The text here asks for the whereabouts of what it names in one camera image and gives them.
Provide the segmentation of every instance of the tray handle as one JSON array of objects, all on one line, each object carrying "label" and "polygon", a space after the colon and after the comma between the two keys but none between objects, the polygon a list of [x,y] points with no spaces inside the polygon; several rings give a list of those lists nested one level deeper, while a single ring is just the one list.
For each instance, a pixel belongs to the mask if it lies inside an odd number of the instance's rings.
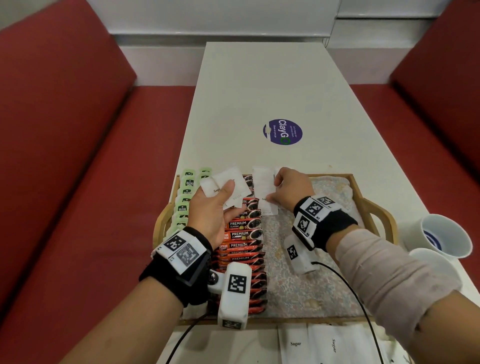
[{"label": "tray handle", "polygon": [[361,203],[366,212],[380,219],[385,229],[385,238],[387,241],[398,245],[398,229],[392,214],[366,198],[362,198]]},{"label": "tray handle", "polygon": [[165,206],[161,214],[158,215],[156,219],[155,227],[153,228],[153,248],[154,249],[162,243],[163,237],[165,236],[165,233],[170,227],[168,222],[171,223],[170,219],[173,215],[174,207],[175,207],[175,204],[170,202],[167,206]]}]

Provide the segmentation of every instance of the white cup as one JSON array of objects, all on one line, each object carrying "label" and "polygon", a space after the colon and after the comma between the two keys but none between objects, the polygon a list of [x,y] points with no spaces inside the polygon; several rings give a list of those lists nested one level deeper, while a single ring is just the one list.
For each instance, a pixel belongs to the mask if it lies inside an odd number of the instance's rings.
[{"label": "white cup", "polygon": [[462,279],[455,267],[440,253],[427,248],[413,249],[409,255],[415,259],[427,262],[435,273],[444,274],[457,279],[460,283]]},{"label": "white cup", "polygon": [[472,253],[473,244],[467,232],[445,216],[429,214],[413,223],[399,224],[398,227],[408,251],[426,248],[449,259],[465,258]]}]

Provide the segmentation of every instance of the forearm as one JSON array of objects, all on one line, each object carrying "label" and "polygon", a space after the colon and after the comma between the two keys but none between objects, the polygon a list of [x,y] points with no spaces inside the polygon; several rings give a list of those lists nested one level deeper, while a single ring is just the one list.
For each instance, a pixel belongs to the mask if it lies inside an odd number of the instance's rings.
[{"label": "forearm", "polygon": [[156,363],[183,305],[152,277],[135,289],[80,341],[61,364]]},{"label": "forearm", "polygon": [[327,251],[377,323],[419,363],[478,362],[480,309],[448,277],[372,234],[350,234],[357,229],[333,234]]}]

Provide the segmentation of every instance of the wire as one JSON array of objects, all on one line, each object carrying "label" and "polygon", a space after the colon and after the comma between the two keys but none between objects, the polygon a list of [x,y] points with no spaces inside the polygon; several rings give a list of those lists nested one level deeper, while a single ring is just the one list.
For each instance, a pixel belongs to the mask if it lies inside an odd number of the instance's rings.
[{"label": "wire", "polygon": [[182,342],[182,340],[185,338],[185,336],[187,336],[187,334],[190,332],[191,329],[193,329],[193,327],[198,324],[200,321],[202,321],[205,317],[207,317],[209,315],[209,313],[207,312],[206,314],[204,315],[201,315],[199,318],[195,319],[195,321],[189,326],[188,329],[185,330],[185,332],[183,333],[183,335],[180,337],[180,339],[177,341],[177,344],[175,345],[175,347],[173,348],[172,352],[170,353],[170,356],[168,357],[167,361],[165,362],[165,364],[169,364],[170,363],[170,360],[172,360],[173,358],[173,354],[175,354],[175,351],[177,351],[177,348],[180,346],[180,343]]},{"label": "wire", "polygon": [[320,263],[320,262],[312,262],[312,264],[318,264],[318,265],[320,265],[320,266],[324,266],[325,268],[330,269],[332,272],[334,272],[336,275],[338,275],[338,276],[342,279],[342,281],[347,285],[348,288],[350,288],[350,290],[352,291],[353,295],[355,296],[355,298],[356,298],[357,301],[359,302],[360,307],[361,307],[361,309],[362,309],[362,311],[363,311],[363,314],[364,314],[365,317],[367,318],[368,325],[370,326],[370,330],[372,331],[373,340],[375,340],[375,346],[377,347],[378,356],[380,357],[380,362],[381,362],[382,364],[384,364],[384,359],[383,359],[383,357],[382,357],[382,353],[380,352],[380,347],[378,346],[377,337],[375,336],[375,331],[373,330],[372,323],[370,322],[370,319],[368,318],[367,311],[365,311],[365,308],[363,307],[362,303],[360,302],[359,297],[357,296],[357,294],[355,293],[355,291],[353,290],[353,288],[350,287],[350,285],[349,285],[348,282],[345,280],[345,278],[343,278],[343,277],[340,275],[340,273],[338,273],[335,269],[329,267],[329,266],[326,265],[326,264]]}]

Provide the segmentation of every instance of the red seat cushion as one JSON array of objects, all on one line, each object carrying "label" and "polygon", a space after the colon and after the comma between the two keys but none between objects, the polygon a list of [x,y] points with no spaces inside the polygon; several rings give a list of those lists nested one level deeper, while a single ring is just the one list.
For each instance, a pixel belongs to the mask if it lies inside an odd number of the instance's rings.
[{"label": "red seat cushion", "polygon": [[480,287],[480,185],[389,85],[351,85],[428,211],[458,222],[473,241],[461,259]]},{"label": "red seat cushion", "polygon": [[0,32],[0,306],[135,80],[86,0]]},{"label": "red seat cushion", "polygon": [[0,363],[57,363],[135,286],[193,93],[133,91],[0,329]]},{"label": "red seat cushion", "polygon": [[392,73],[480,176],[480,2],[454,0]]}]

